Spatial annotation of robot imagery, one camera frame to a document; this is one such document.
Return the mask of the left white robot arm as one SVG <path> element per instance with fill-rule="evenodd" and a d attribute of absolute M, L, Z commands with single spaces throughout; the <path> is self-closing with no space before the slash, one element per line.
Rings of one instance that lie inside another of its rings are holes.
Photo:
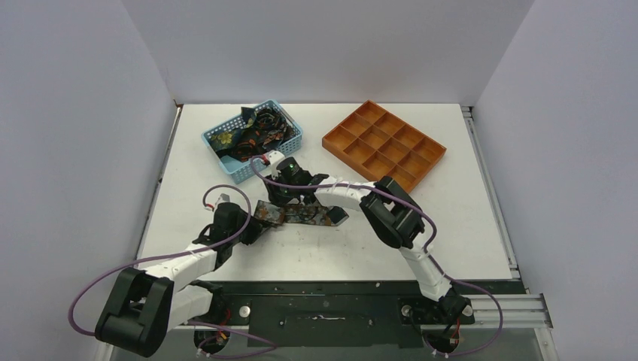
<path fill-rule="evenodd" d="M 222 202 L 183 256 L 118 274 L 97 321 L 96 339 L 152 356 L 176 326 L 191 320 L 225 326 L 232 315 L 222 288 L 201 277 L 218 270 L 237 244 L 251 245 L 270 228 L 236 203 Z"/>

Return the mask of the orange floral necktie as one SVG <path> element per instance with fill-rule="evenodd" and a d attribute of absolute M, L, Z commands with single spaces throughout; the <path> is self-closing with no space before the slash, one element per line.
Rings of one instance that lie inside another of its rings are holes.
<path fill-rule="evenodd" d="M 257 220 L 269 226 L 302 224 L 310 226 L 339 226 L 349 215 L 337 206 L 305 205 L 303 203 L 277 206 L 259 200 L 252 214 Z"/>

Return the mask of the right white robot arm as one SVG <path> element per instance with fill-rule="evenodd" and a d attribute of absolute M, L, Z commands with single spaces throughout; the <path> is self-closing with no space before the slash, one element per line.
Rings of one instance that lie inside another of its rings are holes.
<path fill-rule="evenodd" d="M 257 160 L 271 170 L 270 175 L 262 178 L 270 202 L 282 206 L 296 199 L 361 212 L 378 239 L 403 256 L 421 295 L 427 298 L 425 311 L 432 321 L 454 323 L 460 317 L 473 315 L 470 300 L 454 289 L 447 274 L 432 260 L 429 246 L 437 229 L 426 235 L 425 226 L 433 221 L 396 180 L 384 176 L 376 182 L 361 183 L 328 174 L 311 174 L 292 156 L 279 151 L 258 156 Z"/>

